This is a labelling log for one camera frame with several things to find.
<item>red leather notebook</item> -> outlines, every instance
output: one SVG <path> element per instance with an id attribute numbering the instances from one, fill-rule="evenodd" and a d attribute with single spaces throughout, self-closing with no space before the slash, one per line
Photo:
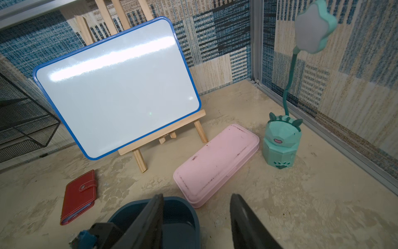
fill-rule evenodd
<path id="1" fill-rule="evenodd" d="M 66 225 L 94 205 L 97 198 L 94 170 L 74 179 L 66 186 L 61 225 Z"/>

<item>blue whiteboard frame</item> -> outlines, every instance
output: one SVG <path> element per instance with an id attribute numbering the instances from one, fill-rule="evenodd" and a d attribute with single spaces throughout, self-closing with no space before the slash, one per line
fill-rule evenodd
<path id="1" fill-rule="evenodd" d="M 177 120 L 174 120 L 174 121 L 171 122 L 171 123 L 168 123 L 168 124 L 166 124 L 166 125 L 164 125 L 164 126 L 158 128 L 158 129 L 156 129 L 156 130 L 154 130 L 154 131 L 152 131 L 152 132 L 150 132 L 150 133 L 147 133 L 147 134 L 145 134 L 145 135 L 143 135 L 143 136 L 141 136 L 141 137 L 139 137 L 139 138 L 137 138 L 137 139 L 134 139 L 134 140 L 132 140 L 131 142 L 128 142 L 128 143 L 126 143 L 126 144 L 124 144 L 124 145 L 122 145 L 122 146 L 120 146 L 120 147 L 117 147 L 116 149 L 113 149 L 113 150 L 111 150 L 111 151 L 109 151 L 109 152 L 107 152 L 107 153 L 105 153 L 105 154 L 103 154 L 103 155 L 101 155 L 101 156 L 99 156 L 99 157 L 95 157 L 95 158 L 89 157 L 89 156 L 87 155 L 87 153 L 85 152 L 85 150 L 83 149 L 83 147 L 81 146 L 81 144 L 79 143 L 79 141 L 77 140 L 77 138 L 75 137 L 75 135 L 73 134 L 72 130 L 69 128 L 68 124 L 65 122 L 65 120 L 64 120 L 64 118 L 62 117 L 61 113 L 58 111 L 58 109 L 57 109 L 56 106 L 54 105 L 54 103 L 53 103 L 53 101 L 51 100 L 50 96 L 48 96 L 47 92 L 44 90 L 43 86 L 41 85 L 41 83 L 40 83 L 39 80 L 37 79 L 37 77 L 36 77 L 37 71 L 38 71 L 40 68 L 43 68 L 43 67 L 48 66 L 48 65 L 50 65 L 50 64 L 53 64 L 53 63 L 55 63 L 55 62 L 57 62 L 57 61 L 60 61 L 60 60 L 62 60 L 62 59 L 65 59 L 65 58 L 67 58 L 67 57 L 69 57 L 69 56 L 72 56 L 72 55 L 75 55 L 75 54 L 77 54 L 77 53 L 80 53 L 80 52 L 82 52 L 82 51 L 84 51 L 84 50 L 90 49 L 90 48 L 92 48 L 92 47 L 94 47 L 94 46 L 97 46 L 97 45 L 99 45 L 99 44 L 101 44 L 101 43 L 107 42 L 107 41 L 109 41 L 109 40 L 112 40 L 113 38 L 116 38 L 116 37 L 118 37 L 118 36 L 124 35 L 124 34 L 126 34 L 126 33 L 128 33 L 128 32 L 131 32 L 131 31 L 133 31 L 133 30 L 139 29 L 139 28 L 141 28 L 141 27 L 144 27 L 144 26 L 146 26 L 146 25 L 148 25 L 148 24 L 151 24 L 151 23 L 156 22 L 156 21 L 159 21 L 159 20 L 166 20 L 166 21 L 170 24 L 170 27 L 171 27 L 171 29 L 172 29 L 172 31 L 173 31 L 173 34 L 174 34 L 174 38 L 175 38 L 176 43 L 177 43 L 177 45 L 178 45 L 178 49 L 179 49 L 179 51 L 180 51 L 180 53 L 181 53 L 181 57 L 182 57 L 182 59 L 183 59 L 183 61 L 184 61 L 185 67 L 186 67 L 186 69 L 187 69 L 189 78 L 191 79 L 191 83 L 192 83 L 193 89 L 195 90 L 196 97 L 197 97 L 197 99 L 198 99 L 198 101 L 199 101 L 199 108 L 198 108 L 196 111 L 191 112 L 190 114 L 187 114 L 187 115 L 185 115 L 185 116 L 183 116 L 183 117 L 181 117 L 181 118 L 179 118 L 179 119 L 177 119 Z M 117 151 L 118 149 L 125 147 L 126 145 L 129 145 L 129 144 L 131 144 L 131 143 L 134 143 L 135 141 L 138 141 L 138 140 L 140 140 L 140 139 L 142 139 L 142 138 L 144 138 L 144 137 L 146 137 L 146 136 L 148 136 L 148 135 L 150 135 L 150 134 L 152 134 L 152 133 L 154 133 L 154 132 L 156 132 L 156 131 L 158 131 L 158 130 L 160 130 L 160 129 L 163 129 L 163 128 L 165 128 L 165 127 L 167 127 L 167 126 L 169 126 L 169 125 L 171 125 L 171 124 L 173 124 L 173 123 L 175 123 L 175 122 L 177 122 L 177 121 L 179 121 L 179 120 L 182 120 L 183 118 L 188 117 L 189 115 L 192 115 L 193 113 L 198 112 L 198 111 L 201 109 L 201 107 L 202 107 L 202 102 L 200 101 L 198 91 L 197 91 L 196 86 L 195 86 L 195 84 L 194 84 L 194 82 L 193 82 L 192 75 L 191 75 L 191 72 L 189 71 L 187 61 L 185 60 L 184 53 L 182 52 L 181 46 L 180 46 L 180 44 L 179 44 L 179 42 L 178 42 L 177 35 L 176 35 L 176 31 L 174 30 L 174 27 L 173 27 L 172 22 L 171 22 L 167 17 L 165 17 L 165 16 L 160 16 L 160 17 L 157 17 L 157 18 L 155 18 L 155 19 L 152 19 L 152 20 L 150 20 L 150 21 L 148 21 L 148 22 L 144 22 L 144 23 L 142 23 L 142 24 L 140 24 L 140 25 L 137 25 L 137 26 L 135 26 L 135 27 L 132 27 L 132 28 L 130 28 L 130 29 L 127 29 L 127 30 L 125 30 L 125 31 L 123 31 L 123 32 L 117 33 L 116 35 L 112 35 L 112 36 L 110 36 L 110 37 L 108 37 L 108 38 L 105 38 L 105 39 L 103 39 L 103 40 L 101 40 L 101 41 L 97 41 L 97 42 L 95 42 L 95 43 L 93 43 L 93 44 L 91 44 L 91 45 L 85 46 L 85 47 L 83 47 L 83 48 L 81 48 L 81 49 L 78 49 L 78 50 L 76 50 L 76 51 L 73 51 L 73 52 L 71 52 L 71 53 L 69 53 L 69 54 L 63 55 L 63 56 L 58 57 L 58 58 L 56 58 L 56 59 L 53 59 L 53 60 L 51 60 L 51 61 L 49 61 L 49 62 L 46 62 L 46 63 L 43 63 L 43 64 L 41 64 L 41 65 L 39 65 L 39 66 L 36 66 L 36 67 L 33 69 L 33 79 L 35 80 L 35 82 L 36 82 L 36 84 L 38 85 L 38 87 L 40 88 L 40 90 L 43 92 L 43 94 L 44 94 L 44 96 L 46 97 L 46 99 L 48 100 L 48 102 L 49 102 L 49 103 L 51 104 L 51 106 L 53 107 L 53 109 L 54 109 L 54 111 L 56 112 L 56 114 L 58 115 L 58 117 L 61 119 L 62 123 L 63 123 L 63 124 L 65 125 L 65 127 L 67 128 L 67 130 L 69 131 L 69 133 L 71 134 L 71 136 L 73 137 L 73 139 L 75 140 L 76 144 L 77 144 L 77 145 L 79 146 L 79 148 L 82 150 L 84 156 L 87 157 L 87 158 L 90 159 L 90 160 L 98 160 L 98 159 L 100 159 L 100 158 L 102 158 L 102 157 L 104 157 L 104 156 L 107 156 L 107 155 L 109 155 L 109 154 L 111 154 L 111 153 Z"/>

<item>pink plastic box lid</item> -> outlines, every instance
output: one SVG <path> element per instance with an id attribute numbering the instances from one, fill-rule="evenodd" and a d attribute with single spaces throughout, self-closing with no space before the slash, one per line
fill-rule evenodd
<path id="1" fill-rule="evenodd" d="M 194 207 L 202 206 L 258 150 L 260 139 L 232 124 L 176 169 L 173 178 Z"/>

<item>paw print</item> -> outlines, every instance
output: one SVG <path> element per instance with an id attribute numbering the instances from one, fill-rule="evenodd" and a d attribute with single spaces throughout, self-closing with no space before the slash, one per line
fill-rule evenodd
<path id="1" fill-rule="evenodd" d="M 290 162 L 284 162 L 284 163 L 274 162 L 274 164 L 275 164 L 275 167 L 277 167 L 278 169 L 283 169 L 283 168 L 286 168 L 290 164 Z"/>

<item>cat ear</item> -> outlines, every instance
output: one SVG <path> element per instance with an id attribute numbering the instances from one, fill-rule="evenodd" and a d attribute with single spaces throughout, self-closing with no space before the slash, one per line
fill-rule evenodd
<path id="1" fill-rule="evenodd" d="M 299 127 L 301 124 L 302 124 L 302 119 L 297 119 L 292 123 L 292 125 L 295 127 Z"/>
<path id="2" fill-rule="evenodd" d="M 276 120 L 275 114 L 273 114 L 272 112 L 270 112 L 270 113 L 269 113 L 269 119 L 270 119 L 271 121 L 275 121 L 275 120 Z"/>

